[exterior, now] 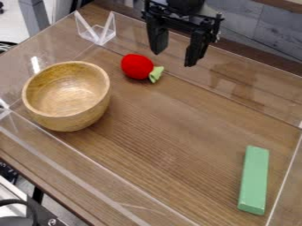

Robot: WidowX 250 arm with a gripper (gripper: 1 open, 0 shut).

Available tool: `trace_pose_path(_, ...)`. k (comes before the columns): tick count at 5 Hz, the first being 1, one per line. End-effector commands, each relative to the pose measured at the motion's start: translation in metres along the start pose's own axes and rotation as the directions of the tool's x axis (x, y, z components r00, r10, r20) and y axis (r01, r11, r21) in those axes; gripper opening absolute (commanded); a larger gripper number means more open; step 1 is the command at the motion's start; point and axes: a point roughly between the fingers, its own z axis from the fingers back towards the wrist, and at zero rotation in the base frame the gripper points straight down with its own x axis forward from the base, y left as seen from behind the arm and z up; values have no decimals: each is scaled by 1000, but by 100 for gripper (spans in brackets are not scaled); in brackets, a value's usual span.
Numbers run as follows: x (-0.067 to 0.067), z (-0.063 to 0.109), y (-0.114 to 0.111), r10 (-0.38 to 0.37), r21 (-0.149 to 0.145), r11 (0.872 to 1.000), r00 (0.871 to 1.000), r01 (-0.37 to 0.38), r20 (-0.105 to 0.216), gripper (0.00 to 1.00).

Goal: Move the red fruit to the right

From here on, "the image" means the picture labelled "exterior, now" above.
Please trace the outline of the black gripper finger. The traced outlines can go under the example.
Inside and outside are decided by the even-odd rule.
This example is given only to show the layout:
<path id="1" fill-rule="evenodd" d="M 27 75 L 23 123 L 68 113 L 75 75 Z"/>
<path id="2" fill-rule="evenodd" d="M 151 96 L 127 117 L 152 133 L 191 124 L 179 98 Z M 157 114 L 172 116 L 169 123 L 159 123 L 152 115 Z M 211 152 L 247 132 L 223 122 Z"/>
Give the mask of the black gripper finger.
<path id="1" fill-rule="evenodd" d="M 191 33 L 190 44 L 186 48 L 186 62 L 184 67 L 192 67 L 200 58 L 204 57 L 208 46 L 208 33 L 200 29 Z"/>
<path id="2" fill-rule="evenodd" d="M 149 48 L 157 55 L 163 52 L 168 44 L 168 30 L 163 21 L 152 16 L 145 17 L 145 29 Z"/>

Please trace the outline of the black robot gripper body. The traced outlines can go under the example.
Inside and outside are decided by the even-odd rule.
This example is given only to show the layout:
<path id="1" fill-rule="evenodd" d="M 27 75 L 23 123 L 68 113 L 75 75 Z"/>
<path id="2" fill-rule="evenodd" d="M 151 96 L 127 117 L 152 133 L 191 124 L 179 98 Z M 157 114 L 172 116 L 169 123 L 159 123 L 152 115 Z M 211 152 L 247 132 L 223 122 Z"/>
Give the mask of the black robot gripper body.
<path id="1" fill-rule="evenodd" d="M 223 13 L 212 9 L 207 0 L 144 0 L 141 18 L 152 16 L 160 19 L 167 30 L 192 33 L 200 28 L 210 35 L 210 42 L 219 40 Z"/>

